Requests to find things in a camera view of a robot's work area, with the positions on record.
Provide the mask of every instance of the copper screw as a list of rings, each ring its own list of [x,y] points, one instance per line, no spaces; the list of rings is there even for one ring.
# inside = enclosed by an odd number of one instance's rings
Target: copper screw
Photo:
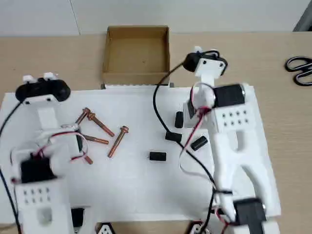
[[[82,114],[78,117],[78,119],[76,120],[76,124],[80,124],[82,121],[83,121],[83,119],[89,114],[89,113],[91,113],[91,111],[90,111],[90,109],[89,108],[84,108],[84,109],[82,109]]]
[[[93,164],[93,161],[89,156],[84,157],[84,160],[86,160],[90,165]]]
[[[111,137],[115,136],[115,134],[108,128],[104,125],[104,123],[102,123],[101,121],[99,121],[97,118],[96,118],[96,114],[90,112],[88,114],[88,119],[89,120],[92,120],[94,123],[96,123],[101,129],[103,129],[105,132],[107,132],[108,135],[110,135]]]
[[[115,152],[115,150],[117,149],[118,145],[120,144],[123,136],[125,135],[125,133],[129,132],[129,128],[127,126],[122,126],[120,128],[121,132],[119,133],[116,141],[114,142],[113,147],[111,148],[110,152],[108,153],[108,157],[113,157],[113,154]]]
[[[94,142],[101,143],[104,145],[108,145],[108,143],[109,143],[109,141],[107,141],[107,140],[96,138],[93,136],[88,136],[88,135],[83,135],[83,136],[84,136],[84,138],[86,138],[86,140],[89,140],[89,141],[94,141]]]

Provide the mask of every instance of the cardboard box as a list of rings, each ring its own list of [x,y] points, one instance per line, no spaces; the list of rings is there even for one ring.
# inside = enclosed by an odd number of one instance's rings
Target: cardboard box
[[[107,30],[105,84],[157,84],[170,69],[167,26],[110,26]]]

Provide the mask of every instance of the white wall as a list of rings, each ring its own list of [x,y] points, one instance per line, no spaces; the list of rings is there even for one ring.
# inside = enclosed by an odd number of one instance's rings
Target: white wall
[[[292,31],[310,0],[0,0],[0,36],[78,35],[108,25],[173,32]]]

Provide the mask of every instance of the wooden desk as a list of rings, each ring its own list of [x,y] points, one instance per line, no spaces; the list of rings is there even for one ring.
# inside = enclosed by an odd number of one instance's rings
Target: wooden desk
[[[14,91],[24,74],[59,73],[73,90],[99,89],[105,36],[0,38],[0,98]],[[282,234],[311,233],[312,88],[299,87],[283,64],[295,55],[312,57],[311,33],[171,34],[171,66],[194,45],[217,48],[229,62],[217,82],[247,82],[256,90],[282,206]],[[193,74],[180,69],[176,86],[190,86]],[[182,234],[188,222],[116,223],[118,234]],[[12,234],[6,231],[1,234]]]

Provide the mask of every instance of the black scissors handle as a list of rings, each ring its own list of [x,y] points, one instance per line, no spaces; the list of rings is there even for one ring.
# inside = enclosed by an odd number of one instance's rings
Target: black scissors handle
[[[296,67],[291,66],[291,63],[293,61],[302,61],[303,64],[298,65]],[[300,86],[312,86],[312,81],[311,82],[304,82],[301,81],[301,78],[309,76],[312,74],[312,58],[305,57],[305,56],[296,56],[292,57],[289,60],[286,61],[285,63],[285,69],[288,72],[297,72],[301,71],[301,73],[298,73],[296,76],[293,77],[293,81]]]
[[[300,86],[312,86],[312,81],[311,82],[302,82],[300,79],[303,77],[306,77],[308,75],[312,74],[312,69],[307,69],[303,73],[299,73],[298,75],[293,77],[293,81]]]
[[[296,67],[291,67],[291,63],[293,61],[303,61],[305,62],[304,64],[301,64],[299,66]],[[296,72],[296,71],[303,71],[305,72],[305,70],[309,70],[312,69],[312,58],[309,57],[305,57],[305,56],[296,56],[296,57],[292,57],[289,60],[286,61],[285,63],[285,69],[288,72]]]

